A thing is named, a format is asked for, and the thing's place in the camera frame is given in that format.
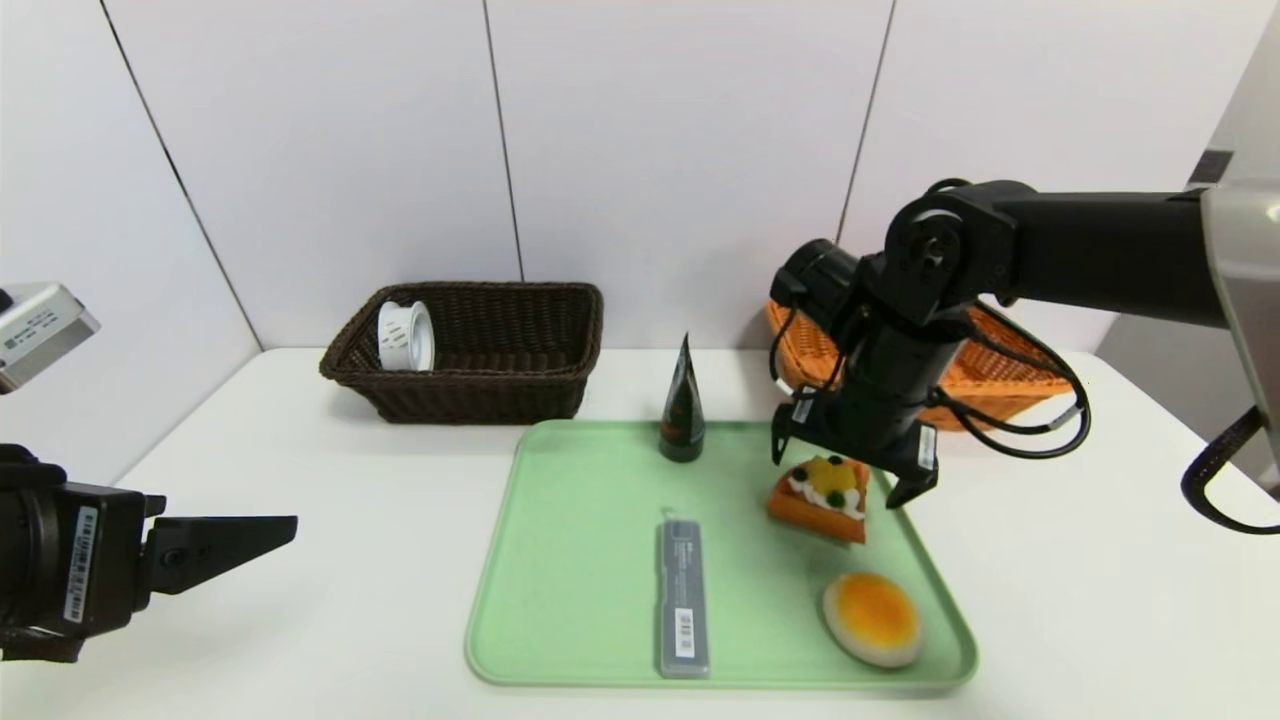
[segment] orange wicker basket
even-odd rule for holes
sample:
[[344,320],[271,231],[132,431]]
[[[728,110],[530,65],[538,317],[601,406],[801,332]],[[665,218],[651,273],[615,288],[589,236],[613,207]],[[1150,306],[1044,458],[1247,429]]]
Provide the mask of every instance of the orange wicker basket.
[[[771,300],[764,307],[764,314],[768,315],[769,327],[777,334],[790,310]],[[969,310],[969,316],[982,328],[983,333],[1000,345],[1023,355],[1047,360],[1018,333],[991,319],[987,314]],[[836,345],[831,342],[831,338],[818,329],[818,325],[813,324],[809,318],[797,313],[778,346],[778,374],[792,388],[801,384],[820,387],[831,377],[837,356]],[[955,363],[947,369],[946,375],[942,377],[942,387],[951,397],[966,402],[997,420],[1007,420],[1046,397],[1069,392],[1071,383],[1051,373],[1010,360],[980,345],[966,342]],[[946,407],[927,407],[920,413],[920,418],[933,423],[940,430],[964,429]]]

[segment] gray device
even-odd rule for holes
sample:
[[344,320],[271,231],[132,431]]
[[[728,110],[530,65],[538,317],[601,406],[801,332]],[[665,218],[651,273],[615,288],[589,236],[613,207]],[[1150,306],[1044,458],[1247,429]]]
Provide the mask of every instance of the gray device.
[[59,283],[0,287],[0,395],[10,393],[99,331]]
[[703,588],[703,534],[691,520],[659,528],[662,601],[658,610],[658,670],[663,678],[705,678],[707,594]]

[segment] white wall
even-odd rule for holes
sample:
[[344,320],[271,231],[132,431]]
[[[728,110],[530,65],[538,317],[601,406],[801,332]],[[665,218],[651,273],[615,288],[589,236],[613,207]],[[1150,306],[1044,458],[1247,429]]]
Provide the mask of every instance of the white wall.
[[1217,124],[1213,147],[1235,151],[1225,181],[1280,178],[1280,6]]
[[[882,249],[893,213],[946,177],[1180,190],[1272,5],[899,0],[841,246]],[[1037,302],[1011,314],[1061,350],[1093,350],[1112,319]]]
[[773,273],[835,237],[890,0],[490,0],[525,277],[604,342],[763,346]]
[[381,286],[520,279],[480,0],[109,0],[268,347]]
[[92,0],[4,0],[0,284],[102,329],[0,397],[0,442],[111,483],[259,351]]
[[[879,250],[942,177],[1180,187],[1272,0],[490,0],[503,128],[483,0],[108,4],[265,345],[517,278],[518,228],[526,279],[596,282],[635,347],[762,345],[791,250]],[[1060,348],[1111,322],[1014,314]]]

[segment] black tube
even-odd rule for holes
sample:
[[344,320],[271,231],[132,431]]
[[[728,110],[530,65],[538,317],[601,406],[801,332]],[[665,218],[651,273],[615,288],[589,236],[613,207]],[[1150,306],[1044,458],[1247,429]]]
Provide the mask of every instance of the black tube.
[[1018,223],[1014,297],[1226,327],[1198,193],[1036,193],[992,208]]
[[867,340],[845,366],[831,425],[865,447],[896,442],[924,409],[970,329],[964,309],[923,328],[872,320]]

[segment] fake fruit tart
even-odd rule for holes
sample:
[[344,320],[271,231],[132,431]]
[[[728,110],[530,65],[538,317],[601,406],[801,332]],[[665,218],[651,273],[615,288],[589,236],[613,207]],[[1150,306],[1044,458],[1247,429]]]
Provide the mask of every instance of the fake fruit tart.
[[867,542],[867,465],[832,455],[787,470],[769,493],[765,510],[776,520],[845,542]]

